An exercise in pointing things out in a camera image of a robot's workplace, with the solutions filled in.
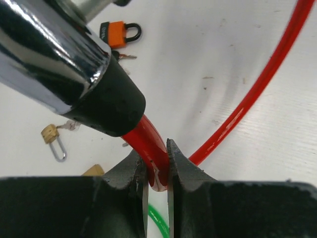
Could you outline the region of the small padlock silver keys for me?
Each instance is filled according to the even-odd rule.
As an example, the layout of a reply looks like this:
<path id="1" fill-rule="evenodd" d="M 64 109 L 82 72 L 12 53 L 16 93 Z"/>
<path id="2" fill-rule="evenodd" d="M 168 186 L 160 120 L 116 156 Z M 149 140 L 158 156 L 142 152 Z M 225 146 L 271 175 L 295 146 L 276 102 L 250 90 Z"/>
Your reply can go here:
<path id="1" fill-rule="evenodd" d="M 79 129 L 80 125 L 81 124 L 77 121 L 68 120 L 66 123 L 64 123 L 62 125 L 58 125 L 57 129 L 66 129 L 69 131 L 76 131 Z"/>

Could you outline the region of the orange black padlock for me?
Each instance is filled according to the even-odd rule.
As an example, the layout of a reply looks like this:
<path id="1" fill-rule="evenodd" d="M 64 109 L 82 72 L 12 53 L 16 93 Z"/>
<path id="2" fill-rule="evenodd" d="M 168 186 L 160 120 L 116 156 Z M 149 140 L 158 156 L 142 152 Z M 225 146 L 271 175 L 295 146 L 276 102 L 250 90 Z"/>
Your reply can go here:
<path id="1" fill-rule="evenodd" d="M 127 37 L 129 29 L 136 29 L 136 34 Z M 137 41 L 142 35 L 142 28 L 137 23 L 103 22 L 100 25 L 99 37 L 103 42 L 108 44 L 112 49 L 125 47 L 128 43 Z"/>

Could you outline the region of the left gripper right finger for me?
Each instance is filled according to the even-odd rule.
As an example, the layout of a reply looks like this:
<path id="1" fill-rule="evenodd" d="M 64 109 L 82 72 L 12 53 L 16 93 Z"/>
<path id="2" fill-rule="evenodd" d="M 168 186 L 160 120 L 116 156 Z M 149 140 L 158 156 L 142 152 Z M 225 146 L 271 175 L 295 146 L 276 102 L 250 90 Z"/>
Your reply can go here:
<path id="1" fill-rule="evenodd" d="M 169 232 L 173 238 L 314 238 L 317 189 L 291 181 L 219 181 L 169 139 Z"/>

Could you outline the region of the red cable lock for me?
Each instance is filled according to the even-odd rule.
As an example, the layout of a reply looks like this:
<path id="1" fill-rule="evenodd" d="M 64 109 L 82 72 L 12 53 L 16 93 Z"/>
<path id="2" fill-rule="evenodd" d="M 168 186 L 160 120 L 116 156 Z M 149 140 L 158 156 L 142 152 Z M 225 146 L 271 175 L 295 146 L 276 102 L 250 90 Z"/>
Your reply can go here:
<path id="1" fill-rule="evenodd" d="M 0 81 L 112 137 L 147 121 L 145 97 L 88 22 L 107 0 L 3 0 Z"/>

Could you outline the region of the green cable lock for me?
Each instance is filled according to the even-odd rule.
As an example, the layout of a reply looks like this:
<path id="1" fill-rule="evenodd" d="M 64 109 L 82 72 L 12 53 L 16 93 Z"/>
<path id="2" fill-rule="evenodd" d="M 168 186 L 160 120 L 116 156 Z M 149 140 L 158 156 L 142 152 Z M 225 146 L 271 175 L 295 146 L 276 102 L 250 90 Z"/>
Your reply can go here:
<path id="1" fill-rule="evenodd" d="M 156 224 L 163 238 L 169 238 L 169 227 L 161 216 L 159 211 L 152 205 L 148 205 L 148 216 L 152 219 L 152 221 Z"/>

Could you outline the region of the small brass padlock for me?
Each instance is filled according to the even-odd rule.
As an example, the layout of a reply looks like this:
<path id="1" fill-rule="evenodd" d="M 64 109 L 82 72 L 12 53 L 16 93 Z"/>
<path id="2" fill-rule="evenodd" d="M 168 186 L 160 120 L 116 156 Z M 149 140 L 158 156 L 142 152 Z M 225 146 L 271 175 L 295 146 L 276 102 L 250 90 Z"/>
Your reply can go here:
<path id="1" fill-rule="evenodd" d="M 44 142 L 50 147 L 50 150 L 55 158 L 55 160 L 59 163 L 63 163 L 67 159 L 67 151 L 60 139 L 60 134 L 57 129 L 57 126 L 54 124 L 47 125 L 42 131 L 41 136 L 44 140 Z M 60 147 L 60 150 L 62 152 L 62 156 L 59 156 L 53 143 L 57 142 L 58 146 Z"/>

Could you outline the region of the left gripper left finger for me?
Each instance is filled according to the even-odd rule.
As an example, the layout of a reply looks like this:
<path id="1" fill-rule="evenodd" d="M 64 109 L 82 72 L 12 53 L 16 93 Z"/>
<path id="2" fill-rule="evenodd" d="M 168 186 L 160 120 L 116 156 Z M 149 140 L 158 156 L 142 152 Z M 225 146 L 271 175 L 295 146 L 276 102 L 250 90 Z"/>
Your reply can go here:
<path id="1" fill-rule="evenodd" d="M 132 151 L 102 176 L 0 180 L 3 238 L 144 238 L 146 165 Z"/>

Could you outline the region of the large brass padlock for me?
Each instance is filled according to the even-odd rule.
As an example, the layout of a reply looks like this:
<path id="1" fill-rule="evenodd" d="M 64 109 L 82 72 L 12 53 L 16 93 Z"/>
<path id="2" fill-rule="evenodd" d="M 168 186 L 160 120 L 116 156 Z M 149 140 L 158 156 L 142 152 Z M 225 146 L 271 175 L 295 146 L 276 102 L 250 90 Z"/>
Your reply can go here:
<path id="1" fill-rule="evenodd" d="M 95 164 L 90 167 L 87 171 L 85 171 L 82 176 L 87 177 L 96 177 L 96 176 L 103 176 L 105 174 L 103 168 L 99 164 Z"/>

